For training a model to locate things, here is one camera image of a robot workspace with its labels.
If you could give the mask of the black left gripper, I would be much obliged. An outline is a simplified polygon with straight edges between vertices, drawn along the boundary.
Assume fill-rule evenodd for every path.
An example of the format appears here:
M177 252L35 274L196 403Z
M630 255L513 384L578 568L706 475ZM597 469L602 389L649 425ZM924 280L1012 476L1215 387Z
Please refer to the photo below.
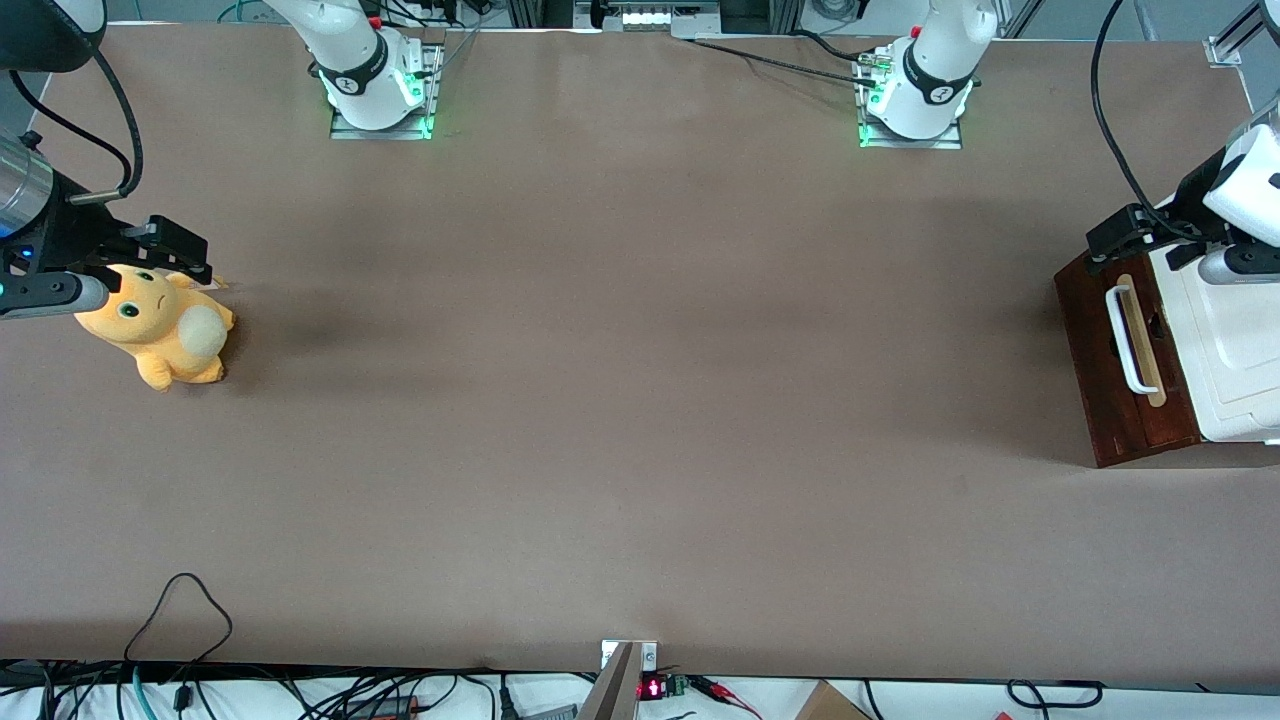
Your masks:
M1176 272L1203 258L1210 243L1236 243L1236 232L1204 205L1204 196L1219 178L1225 154L1226 149L1219 149L1204 159L1180 181L1172 199L1160 208L1170 225L1198 237L1198 242L1167 241L1143 205L1128 204L1085 233L1085 272L1098 275L1116 263L1157 251L1165 251L1169 269Z

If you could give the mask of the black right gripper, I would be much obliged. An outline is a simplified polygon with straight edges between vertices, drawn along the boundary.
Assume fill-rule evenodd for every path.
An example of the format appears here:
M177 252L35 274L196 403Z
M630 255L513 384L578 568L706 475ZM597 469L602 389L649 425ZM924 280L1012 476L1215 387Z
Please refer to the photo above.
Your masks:
M4 272L29 275L42 272L82 272L108 266L122 279L119 292L177 287L214 288L214 274L177 264L206 264L207 241L164 215L140 225L118 220L104 205L74 205L68 197L82 186L52 173L47 196L29 217L4 218Z

